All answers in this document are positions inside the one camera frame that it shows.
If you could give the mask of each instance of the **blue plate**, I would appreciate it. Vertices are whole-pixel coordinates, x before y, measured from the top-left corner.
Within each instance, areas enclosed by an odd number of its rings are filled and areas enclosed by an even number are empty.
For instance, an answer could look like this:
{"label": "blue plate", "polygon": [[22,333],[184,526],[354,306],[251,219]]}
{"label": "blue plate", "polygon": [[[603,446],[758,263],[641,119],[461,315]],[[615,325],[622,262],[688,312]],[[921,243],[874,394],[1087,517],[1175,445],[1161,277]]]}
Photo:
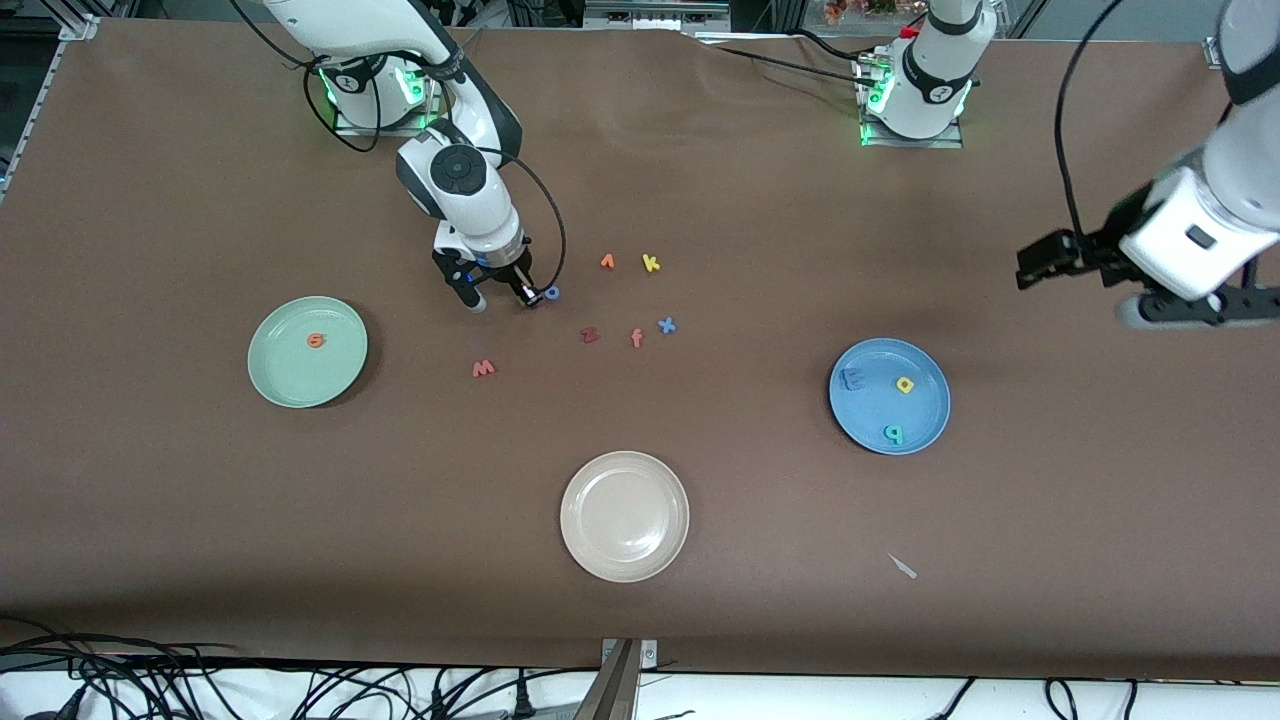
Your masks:
{"label": "blue plate", "polygon": [[845,433],[884,455],[924,450],[951,418],[951,389],[942,369],[901,340],[878,337],[846,350],[831,372],[828,392]]}

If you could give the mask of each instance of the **white plate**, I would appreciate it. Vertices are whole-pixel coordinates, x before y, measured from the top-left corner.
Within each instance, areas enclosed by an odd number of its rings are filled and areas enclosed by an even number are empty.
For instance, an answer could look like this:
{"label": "white plate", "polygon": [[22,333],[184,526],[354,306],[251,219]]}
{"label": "white plate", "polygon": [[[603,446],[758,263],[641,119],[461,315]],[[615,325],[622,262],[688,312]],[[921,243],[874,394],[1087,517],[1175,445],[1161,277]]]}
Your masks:
{"label": "white plate", "polygon": [[637,583],[680,555],[689,534],[689,497],[662,460],[630,450],[608,452],[570,480],[561,534],[588,573]]}

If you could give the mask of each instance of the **green plate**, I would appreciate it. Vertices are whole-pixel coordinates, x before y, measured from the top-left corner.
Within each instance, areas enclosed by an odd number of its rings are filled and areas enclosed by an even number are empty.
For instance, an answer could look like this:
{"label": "green plate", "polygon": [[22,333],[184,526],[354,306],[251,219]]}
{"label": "green plate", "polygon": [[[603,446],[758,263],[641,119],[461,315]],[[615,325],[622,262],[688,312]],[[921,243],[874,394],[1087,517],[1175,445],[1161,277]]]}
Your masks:
{"label": "green plate", "polygon": [[248,379],[284,407],[314,407],[351,387],[365,366],[369,333],[333,297],[300,297],[262,320],[248,343]]}

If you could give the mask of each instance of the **table surface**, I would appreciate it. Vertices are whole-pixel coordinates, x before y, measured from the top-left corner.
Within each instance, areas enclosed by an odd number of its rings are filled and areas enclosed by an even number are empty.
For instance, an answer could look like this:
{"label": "table surface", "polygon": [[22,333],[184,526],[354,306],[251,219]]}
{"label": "table surface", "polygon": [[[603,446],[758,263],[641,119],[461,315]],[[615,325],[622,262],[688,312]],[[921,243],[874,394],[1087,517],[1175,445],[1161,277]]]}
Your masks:
{"label": "table surface", "polygon": [[[397,140],[343,149],[239,24],[104,22],[0,209],[0,609],[275,656],[572,666],[637,635],[690,669],[1275,676],[1280,334],[1139,333],[1112,320],[1133,288],[1014,284],[1066,218],[1069,53],[995,44],[965,149],[920,151],[860,147],[837,82],[680,35],[485,32],[570,240],[558,302],[472,315]],[[1066,131],[1087,222],[1224,100],[1193,45],[1091,47]],[[552,215],[504,177],[545,278]],[[244,354],[305,295],[355,305],[372,355],[334,405],[284,410]],[[914,456],[827,406],[878,336],[951,383]],[[620,448],[692,509],[632,585],[558,529],[568,478]]]}

